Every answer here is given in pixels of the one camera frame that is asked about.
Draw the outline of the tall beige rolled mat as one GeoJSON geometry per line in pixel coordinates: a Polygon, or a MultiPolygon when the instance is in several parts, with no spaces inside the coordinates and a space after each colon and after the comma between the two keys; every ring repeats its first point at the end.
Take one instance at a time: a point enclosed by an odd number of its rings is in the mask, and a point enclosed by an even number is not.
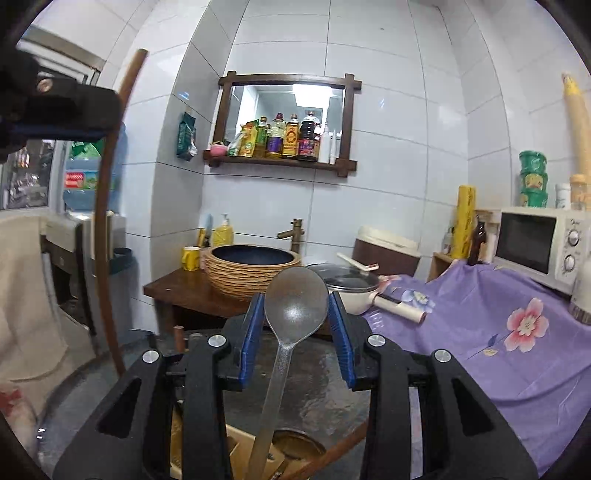
{"type": "Polygon", "coordinates": [[[564,100],[570,123],[578,172],[590,183],[590,116],[578,83],[570,73],[562,74],[564,100]]]}

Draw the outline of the window with frame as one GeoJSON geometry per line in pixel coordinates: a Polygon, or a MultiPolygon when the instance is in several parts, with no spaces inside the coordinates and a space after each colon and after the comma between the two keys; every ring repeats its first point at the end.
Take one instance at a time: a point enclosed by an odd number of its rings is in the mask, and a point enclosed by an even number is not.
{"type": "MultiPolygon", "coordinates": [[[[104,61],[89,51],[36,26],[21,37],[17,47],[32,54],[47,77],[65,77],[94,86],[104,61]]],[[[63,179],[71,144],[31,140],[1,166],[1,209],[23,212],[64,211],[63,179]]]]}

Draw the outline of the purple floral cloth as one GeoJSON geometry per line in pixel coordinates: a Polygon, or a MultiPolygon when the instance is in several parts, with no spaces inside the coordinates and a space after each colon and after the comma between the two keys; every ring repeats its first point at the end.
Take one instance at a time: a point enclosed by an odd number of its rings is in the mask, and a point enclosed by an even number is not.
{"type": "Polygon", "coordinates": [[[590,328],[567,301],[519,273],[463,262],[428,283],[393,277],[384,294],[426,318],[374,308],[363,315],[370,329],[408,351],[450,351],[545,474],[590,409],[590,328]]]}

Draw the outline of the blue water jug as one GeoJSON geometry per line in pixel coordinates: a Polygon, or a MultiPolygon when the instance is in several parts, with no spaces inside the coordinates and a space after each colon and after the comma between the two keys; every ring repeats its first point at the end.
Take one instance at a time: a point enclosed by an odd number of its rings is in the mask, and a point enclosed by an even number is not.
{"type": "MultiPolygon", "coordinates": [[[[93,212],[95,195],[105,140],[73,142],[65,164],[63,201],[65,209],[73,212],[93,212]]],[[[121,126],[115,149],[107,209],[118,213],[122,182],[122,162],[127,153],[125,125],[121,126]]]]}

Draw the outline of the yellow snack bag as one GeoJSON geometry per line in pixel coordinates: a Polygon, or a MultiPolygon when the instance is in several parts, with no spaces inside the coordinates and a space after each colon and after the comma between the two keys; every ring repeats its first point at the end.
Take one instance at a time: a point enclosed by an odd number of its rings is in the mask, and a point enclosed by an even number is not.
{"type": "Polygon", "coordinates": [[[238,150],[239,156],[245,158],[252,157],[254,150],[256,150],[257,134],[259,134],[259,121],[252,120],[242,126],[242,140],[240,140],[238,150]]]}

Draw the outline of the beige cloth cover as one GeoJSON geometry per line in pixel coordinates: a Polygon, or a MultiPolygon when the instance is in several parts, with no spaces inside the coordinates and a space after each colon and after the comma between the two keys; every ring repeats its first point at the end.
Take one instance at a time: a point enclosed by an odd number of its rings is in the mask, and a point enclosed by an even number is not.
{"type": "Polygon", "coordinates": [[[40,219],[1,220],[1,378],[43,377],[63,359],[67,344],[50,303],[43,271],[40,219]]]}

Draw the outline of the brown wooden chopstick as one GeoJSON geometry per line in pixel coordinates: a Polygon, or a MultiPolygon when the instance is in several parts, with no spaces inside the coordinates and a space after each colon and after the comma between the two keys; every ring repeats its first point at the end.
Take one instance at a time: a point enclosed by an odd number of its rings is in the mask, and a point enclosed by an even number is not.
{"type": "Polygon", "coordinates": [[[325,452],[324,455],[314,459],[301,469],[298,469],[296,472],[291,473],[284,477],[286,480],[304,480],[311,478],[318,472],[320,472],[325,467],[332,465],[332,463],[337,462],[339,459],[344,457],[346,454],[349,453],[350,450],[359,445],[363,439],[366,438],[368,433],[369,421],[366,420],[360,426],[356,427],[356,429],[349,434],[345,439],[339,441],[338,444],[332,446],[331,449],[325,452]]]}

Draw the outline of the orange label sauce bottle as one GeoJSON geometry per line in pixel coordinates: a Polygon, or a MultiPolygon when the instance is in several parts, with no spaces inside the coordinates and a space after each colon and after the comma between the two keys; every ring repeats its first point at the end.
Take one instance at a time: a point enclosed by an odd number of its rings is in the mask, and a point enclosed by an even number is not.
{"type": "Polygon", "coordinates": [[[290,116],[287,122],[283,136],[283,158],[294,158],[297,155],[298,133],[300,133],[300,123],[298,123],[297,113],[290,116]]]}

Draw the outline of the clear plastic spoon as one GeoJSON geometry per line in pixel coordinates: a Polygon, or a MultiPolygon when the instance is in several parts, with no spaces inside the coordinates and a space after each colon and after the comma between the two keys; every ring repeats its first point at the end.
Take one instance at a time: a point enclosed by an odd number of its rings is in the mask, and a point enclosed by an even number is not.
{"type": "Polygon", "coordinates": [[[328,314],[328,288],[317,273],[291,267],[277,274],[264,295],[266,321],[276,336],[277,351],[266,400],[245,477],[262,479],[276,429],[294,347],[320,329],[328,314]]]}

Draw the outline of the large steel spoon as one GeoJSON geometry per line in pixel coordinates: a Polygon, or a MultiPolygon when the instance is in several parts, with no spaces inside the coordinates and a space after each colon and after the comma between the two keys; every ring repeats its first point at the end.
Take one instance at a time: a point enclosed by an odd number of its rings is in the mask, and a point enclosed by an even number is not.
{"type": "Polygon", "coordinates": [[[297,472],[311,461],[327,453],[325,446],[306,433],[280,429],[273,434],[273,446],[284,455],[283,462],[273,474],[273,479],[297,472]]]}

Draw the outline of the water dispenser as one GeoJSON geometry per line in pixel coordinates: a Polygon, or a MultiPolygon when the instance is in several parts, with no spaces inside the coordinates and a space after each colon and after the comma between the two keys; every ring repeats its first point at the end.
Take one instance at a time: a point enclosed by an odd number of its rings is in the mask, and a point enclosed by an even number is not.
{"type": "MultiPolygon", "coordinates": [[[[109,289],[117,341],[126,345],[140,337],[132,326],[131,281],[136,262],[126,247],[126,219],[107,213],[109,289]]],[[[69,318],[89,332],[94,351],[108,350],[97,295],[94,258],[94,221],[88,212],[51,214],[42,234],[43,251],[49,254],[57,303],[69,318]]]]}

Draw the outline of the brown glass bottle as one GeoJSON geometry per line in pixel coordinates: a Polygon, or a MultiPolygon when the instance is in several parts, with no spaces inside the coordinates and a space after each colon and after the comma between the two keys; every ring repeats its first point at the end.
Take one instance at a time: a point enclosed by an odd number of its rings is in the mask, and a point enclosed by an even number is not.
{"type": "Polygon", "coordinates": [[[477,221],[476,228],[472,234],[470,252],[467,259],[469,266],[476,265],[479,262],[481,248],[487,242],[486,223],[482,220],[477,221]]]}

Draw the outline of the yellow soap dispenser bottle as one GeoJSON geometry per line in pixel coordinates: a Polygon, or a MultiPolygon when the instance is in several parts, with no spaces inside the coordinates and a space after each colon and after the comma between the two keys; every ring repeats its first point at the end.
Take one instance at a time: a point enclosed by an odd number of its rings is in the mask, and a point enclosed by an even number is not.
{"type": "Polygon", "coordinates": [[[231,245],[235,241],[235,234],[230,224],[228,214],[222,215],[221,225],[217,226],[212,233],[212,246],[231,245]]]}

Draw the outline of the brown white rice cooker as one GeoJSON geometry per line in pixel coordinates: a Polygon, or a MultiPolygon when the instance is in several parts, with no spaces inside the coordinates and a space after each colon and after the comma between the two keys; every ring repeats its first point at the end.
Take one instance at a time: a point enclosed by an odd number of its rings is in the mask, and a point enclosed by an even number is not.
{"type": "Polygon", "coordinates": [[[421,254],[410,239],[370,226],[360,227],[353,246],[353,259],[363,265],[378,264],[378,275],[414,276],[421,254]]]}

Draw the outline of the green packet on wall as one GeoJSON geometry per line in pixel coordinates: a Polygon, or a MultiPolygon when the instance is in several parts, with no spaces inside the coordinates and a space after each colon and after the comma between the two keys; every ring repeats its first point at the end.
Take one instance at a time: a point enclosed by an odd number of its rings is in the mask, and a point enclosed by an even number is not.
{"type": "Polygon", "coordinates": [[[195,128],[195,119],[192,115],[184,112],[178,126],[177,141],[176,141],[176,157],[190,161],[197,155],[197,144],[195,144],[195,135],[197,129],[195,128]]]}

